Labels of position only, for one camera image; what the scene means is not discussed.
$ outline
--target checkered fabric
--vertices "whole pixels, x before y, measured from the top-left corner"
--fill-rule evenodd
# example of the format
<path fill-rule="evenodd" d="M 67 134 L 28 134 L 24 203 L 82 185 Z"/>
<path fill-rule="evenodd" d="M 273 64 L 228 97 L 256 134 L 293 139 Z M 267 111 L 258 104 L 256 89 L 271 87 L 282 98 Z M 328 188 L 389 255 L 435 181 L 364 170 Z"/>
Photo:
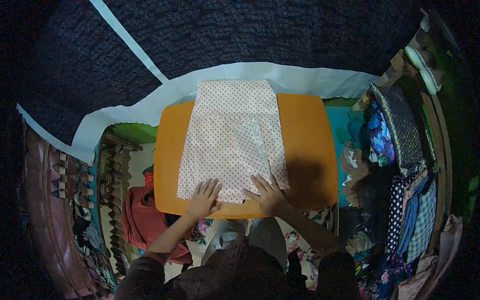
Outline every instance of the checkered fabric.
<path fill-rule="evenodd" d="M 417 222 L 412 239 L 408 245 L 407 264 L 419 257 L 430 242 L 437 207 L 437 186 L 432 181 L 425 194 L 419 196 Z"/>

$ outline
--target orange table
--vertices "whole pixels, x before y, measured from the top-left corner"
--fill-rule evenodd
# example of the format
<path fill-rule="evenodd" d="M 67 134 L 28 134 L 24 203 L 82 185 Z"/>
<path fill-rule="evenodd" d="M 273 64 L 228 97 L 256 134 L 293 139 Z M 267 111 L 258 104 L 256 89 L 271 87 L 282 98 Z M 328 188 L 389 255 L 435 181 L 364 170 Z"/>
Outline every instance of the orange table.
<path fill-rule="evenodd" d="M 277 94 L 292 205 L 311 210 L 338 200 L 334 140 L 323 101 L 317 96 Z M 180 161 L 194 102 L 167 107 L 158 126 L 155 147 L 155 205 L 159 211 L 182 215 L 188 201 L 177 198 Z M 258 203 L 222 203 L 212 218 L 265 217 Z"/>

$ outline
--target polka dot fabric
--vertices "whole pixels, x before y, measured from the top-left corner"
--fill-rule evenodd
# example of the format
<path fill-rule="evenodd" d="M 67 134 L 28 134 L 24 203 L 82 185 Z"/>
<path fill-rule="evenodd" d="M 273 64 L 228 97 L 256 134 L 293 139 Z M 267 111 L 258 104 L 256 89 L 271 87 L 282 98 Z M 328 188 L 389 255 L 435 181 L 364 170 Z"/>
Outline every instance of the polka dot fabric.
<path fill-rule="evenodd" d="M 200 181 L 218 178 L 219 201 L 243 203 L 246 188 L 258 192 L 250 175 L 288 189 L 285 149 L 276 95 L 266 80 L 209 81 L 198 94 L 179 169 L 177 196 L 191 198 Z"/>
<path fill-rule="evenodd" d="M 395 251 L 400 238 L 400 220 L 402 217 L 403 188 L 405 183 L 400 177 L 394 178 L 390 187 L 390 211 L 388 215 L 388 231 L 386 251 Z"/>

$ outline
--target hand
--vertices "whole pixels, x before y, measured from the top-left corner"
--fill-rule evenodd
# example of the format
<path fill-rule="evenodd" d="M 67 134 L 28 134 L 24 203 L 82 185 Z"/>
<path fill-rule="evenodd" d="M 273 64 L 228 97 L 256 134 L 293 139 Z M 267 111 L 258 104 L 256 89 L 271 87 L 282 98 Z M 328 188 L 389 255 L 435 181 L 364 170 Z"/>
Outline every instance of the hand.
<path fill-rule="evenodd" d="M 222 184 L 216 186 L 218 179 L 207 180 L 202 186 L 203 182 L 197 185 L 197 188 L 193 192 L 193 196 L 190 199 L 190 204 L 185 211 L 185 216 L 190 216 L 198 221 L 202 218 L 208 217 L 212 213 L 220 209 L 221 204 L 215 201 Z"/>
<path fill-rule="evenodd" d="M 260 191 L 260 195 L 246 189 L 243 189 L 242 192 L 258 202 L 260 204 L 260 210 L 265 214 L 269 216 L 281 216 L 286 210 L 291 208 L 273 175 L 270 176 L 272 186 L 260 175 L 252 175 L 250 178 L 258 191 Z"/>

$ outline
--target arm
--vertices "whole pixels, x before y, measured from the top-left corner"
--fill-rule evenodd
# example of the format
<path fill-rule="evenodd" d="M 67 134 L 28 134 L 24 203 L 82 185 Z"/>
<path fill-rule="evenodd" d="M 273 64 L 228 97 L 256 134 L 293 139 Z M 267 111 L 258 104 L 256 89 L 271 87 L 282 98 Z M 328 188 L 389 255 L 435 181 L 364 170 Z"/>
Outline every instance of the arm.
<path fill-rule="evenodd" d="M 248 190 L 243 193 L 257 201 L 267 215 L 289 223 L 321 255 L 316 295 L 322 299 L 360 299 L 352 256 L 332 232 L 289 205 L 275 178 L 271 179 L 272 186 L 260 175 L 252 176 L 260 195 Z"/>
<path fill-rule="evenodd" d="M 335 234 L 307 216 L 302 215 L 288 204 L 276 179 L 273 176 L 271 179 L 272 185 L 270 186 L 260 175 L 252 175 L 252 181 L 260 191 L 260 195 L 248 190 L 243 190 L 243 193 L 257 201 L 260 204 L 260 209 L 267 215 L 277 216 L 289 223 L 322 257 L 332 252 L 346 252 L 345 248 L 340 246 L 340 242 Z"/>
<path fill-rule="evenodd" d="M 200 182 L 193 192 L 189 207 L 172 226 L 156 238 L 148 247 L 147 252 L 172 253 L 186 233 L 200 219 L 209 216 L 220 209 L 219 203 L 214 203 L 222 184 L 216 188 L 218 179 L 208 180 L 203 186 Z"/>
<path fill-rule="evenodd" d="M 165 262 L 196 221 L 220 209 L 215 199 L 222 185 L 215 187 L 217 182 L 215 179 L 203 186 L 202 182 L 198 184 L 183 216 L 156 238 L 142 257 L 132 262 L 114 299 L 162 299 L 168 293 L 163 284 Z"/>

